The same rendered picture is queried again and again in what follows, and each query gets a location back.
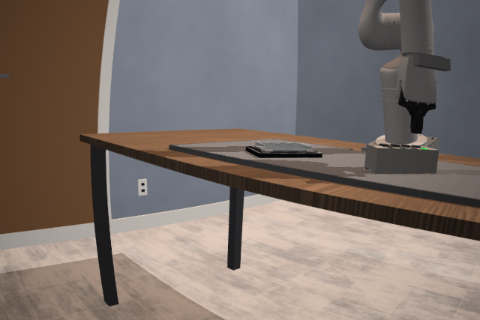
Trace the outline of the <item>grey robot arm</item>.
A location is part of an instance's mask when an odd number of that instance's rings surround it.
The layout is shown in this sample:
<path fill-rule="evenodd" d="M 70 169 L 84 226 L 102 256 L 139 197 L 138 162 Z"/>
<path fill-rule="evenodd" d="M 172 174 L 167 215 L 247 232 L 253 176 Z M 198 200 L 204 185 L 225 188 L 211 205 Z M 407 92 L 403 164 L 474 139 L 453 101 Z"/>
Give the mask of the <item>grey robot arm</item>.
<path fill-rule="evenodd" d="M 400 49 L 400 55 L 380 69 L 385 135 L 376 144 L 420 145 L 426 136 L 411 133 L 411 115 L 398 104 L 400 59 L 413 55 L 413 64 L 434 70 L 451 70 L 450 59 L 434 55 L 431 0 L 399 0 L 400 13 L 383 13 L 386 0 L 366 0 L 358 24 L 362 44 L 372 50 Z M 415 54 L 415 55 L 414 55 Z"/>

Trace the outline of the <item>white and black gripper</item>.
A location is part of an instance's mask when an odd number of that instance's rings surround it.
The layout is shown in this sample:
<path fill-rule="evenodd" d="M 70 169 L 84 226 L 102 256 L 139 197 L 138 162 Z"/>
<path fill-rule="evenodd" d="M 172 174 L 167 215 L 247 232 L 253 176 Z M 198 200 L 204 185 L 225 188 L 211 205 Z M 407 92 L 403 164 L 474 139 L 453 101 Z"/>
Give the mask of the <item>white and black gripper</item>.
<path fill-rule="evenodd" d="M 400 59 L 397 80 L 398 104 L 411 115 L 411 133 L 422 134 L 423 118 L 436 108 L 437 72 L 414 66 L 413 55 L 406 55 Z"/>

